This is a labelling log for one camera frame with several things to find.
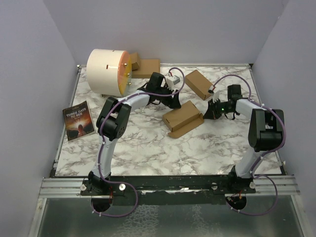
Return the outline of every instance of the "gray wall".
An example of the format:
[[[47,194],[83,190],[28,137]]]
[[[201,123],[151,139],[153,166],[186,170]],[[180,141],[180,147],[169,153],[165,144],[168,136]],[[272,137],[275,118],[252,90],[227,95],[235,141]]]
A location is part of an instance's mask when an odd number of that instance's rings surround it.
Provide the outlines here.
[[[296,176],[316,234],[315,12],[315,0],[290,0],[253,72],[265,104],[284,110],[287,140],[280,155]]]
[[[76,77],[42,0],[0,1],[0,236],[27,236]]]
[[[95,48],[165,63],[254,63],[288,0],[44,0],[78,64]]]

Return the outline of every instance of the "floor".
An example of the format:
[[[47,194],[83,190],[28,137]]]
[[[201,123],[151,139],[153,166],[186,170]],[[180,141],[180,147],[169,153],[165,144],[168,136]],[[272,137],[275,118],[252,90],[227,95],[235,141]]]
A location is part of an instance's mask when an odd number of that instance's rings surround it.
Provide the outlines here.
[[[161,67],[166,74],[170,67]],[[255,86],[248,66],[180,67],[184,74],[198,69],[211,82],[227,74],[245,78],[252,90],[252,98],[258,101]],[[142,86],[148,79],[133,79],[129,94]],[[227,86],[241,84],[242,93],[248,95],[247,86],[238,78],[222,80],[217,90],[220,99],[227,100]],[[94,123],[106,98],[92,92],[82,68],[73,105],[87,101]],[[207,100],[200,99],[185,85],[180,93],[180,103],[191,100],[205,113]],[[170,111],[161,105],[148,105],[131,113],[125,134],[119,139],[112,160],[112,175],[206,175],[228,174],[247,150],[249,120],[237,116],[232,121],[222,116],[219,120],[205,120],[204,124],[178,139],[168,137],[169,129],[161,120]],[[98,151],[98,134],[68,142],[64,137],[56,176],[86,176],[92,169]],[[281,174],[276,154],[270,154],[256,173]]]

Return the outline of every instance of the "back wall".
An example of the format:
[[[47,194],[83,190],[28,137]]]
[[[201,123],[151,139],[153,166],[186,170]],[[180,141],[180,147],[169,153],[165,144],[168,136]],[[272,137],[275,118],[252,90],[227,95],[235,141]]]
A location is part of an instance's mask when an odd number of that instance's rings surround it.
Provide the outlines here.
[[[164,63],[254,63],[288,0],[44,0],[76,63],[95,48]]]

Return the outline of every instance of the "cardboard box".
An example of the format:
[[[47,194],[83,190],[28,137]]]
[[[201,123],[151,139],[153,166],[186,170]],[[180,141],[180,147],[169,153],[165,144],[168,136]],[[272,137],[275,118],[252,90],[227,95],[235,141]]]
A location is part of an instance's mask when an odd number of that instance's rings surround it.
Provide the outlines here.
[[[186,75],[186,84],[192,89],[202,100],[206,100],[211,96],[208,90],[213,85],[198,70]]]
[[[132,71],[137,70],[140,68],[140,58],[138,53],[132,53],[129,55],[130,61],[132,63]]]
[[[141,59],[140,66],[132,72],[132,78],[150,78],[153,73],[160,73],[160,59]]]
[[[172,138],[179,138],[204,123],[203,115],[190,100],[180,109],[164,114],[162,121],[170,129],[168,135]]]

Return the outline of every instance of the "book cover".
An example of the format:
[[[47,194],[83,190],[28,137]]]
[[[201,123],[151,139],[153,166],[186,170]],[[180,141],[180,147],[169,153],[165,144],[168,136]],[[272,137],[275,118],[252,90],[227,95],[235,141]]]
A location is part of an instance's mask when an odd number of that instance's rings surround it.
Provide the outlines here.
[[[93,134],[95,132],[88,103],[63,110],[68,141]]]

